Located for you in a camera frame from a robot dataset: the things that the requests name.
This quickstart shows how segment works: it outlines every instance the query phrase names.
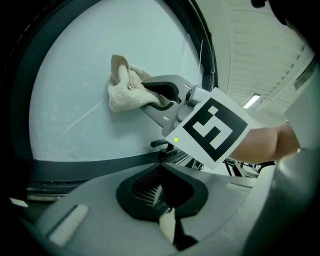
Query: gray plastic housing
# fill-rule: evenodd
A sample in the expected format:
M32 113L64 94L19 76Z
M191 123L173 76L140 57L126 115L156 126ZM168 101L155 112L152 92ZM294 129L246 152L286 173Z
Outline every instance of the gray plastic housing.
M89 212L64 247L66 250L81 255L160 256L177 253L176 247L165 238L156 222L131 217L117 202L119 184L152 165L137 166L86 182L53 204L36 222L36 228L47 236L72 208L84 205L89 207ZM214 233L237 212L256 182L253 178L216 175L163 164L166 165L202 181L208 188L208 201L199 213L181 219L186 235L198 242ZM270 184L268 179L264 183L265 186Z

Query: towel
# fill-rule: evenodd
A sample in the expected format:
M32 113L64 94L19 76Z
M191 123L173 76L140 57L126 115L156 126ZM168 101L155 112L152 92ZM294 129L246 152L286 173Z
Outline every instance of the towel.
M146 89L141 82L152 76L142 68L129 65L127 59L112 55L108 80L109 106L112 111L133 110L148 103L165 107L170 101L157 92Z

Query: black window seal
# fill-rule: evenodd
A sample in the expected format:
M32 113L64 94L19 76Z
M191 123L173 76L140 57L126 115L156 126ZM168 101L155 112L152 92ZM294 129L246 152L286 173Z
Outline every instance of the black window seal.
M51 195L60 195L61 192L70 191L89 179L113 173L112 170L120 171L137 165L153 163L158 160L157 153L134 156L133 158L126 157L119 161L50 162L33 159L29 137L29 106L39 67L60 33L77 16L97 2L99 0L47 0L46 3L42 2L41 5L36 2L28 2L27 5L29 7L34 7L33 11L30 12L32 16L28 16L26 12L23 18L19 21L16 20L19 23L19 31L21 33L15 34L17 37L14 45L11 44L8 48L4 47L2 49L10 53L10 56L8 54L3 62L0 85L4 89L3 95L5 97L3 101L5 104L3 120L4 130L8 136L6 137L4 147L6 149L6 159L11 163L10 174L8 176L8 182L12 184L9 192L11 195L19 194L20 198L26 199L27 189L28 191L38 191L39 194L43 195L48 190L46 189L47 185L50 185L49 193ZM211 34L203 15L200 13L199 7L195 2L192 3L192 1L188 0L164 0L164 2L171 8L186 32L190 35L198 55L200 54L201 40L203 40L201 64L204 68L204 73L202 87L211 91L213 87L218 86L215 82L218 81L217 68L214 66L215 55ZM7 11L9 13L17 12L17 9L8 9ZM51 35L51 39L50 36L45 38L47 40L46 46L42 45L41 47L46 47L46 52L43 51L41 56L32 57L35 67L28 70L30 73L26 76L24 74L26 71L21 71L21 65L23 64L24 57L26 57L26 52L30 50L29 47L33 39L48 24L52 16L58 15L61 12L67 13L69 18L66 15L61 16L65 20L60 20L60 24L64 23L59 28L60 32L56 31L55 35ZM11 26L12 30L15 29L15 24L9 24L9 26ZM41 49L38 48L37 54L41 54L40 52ZM91 171L89 175L84 170L79 171L82 169L80 165L86 166L88 170L99 171L95 175Z

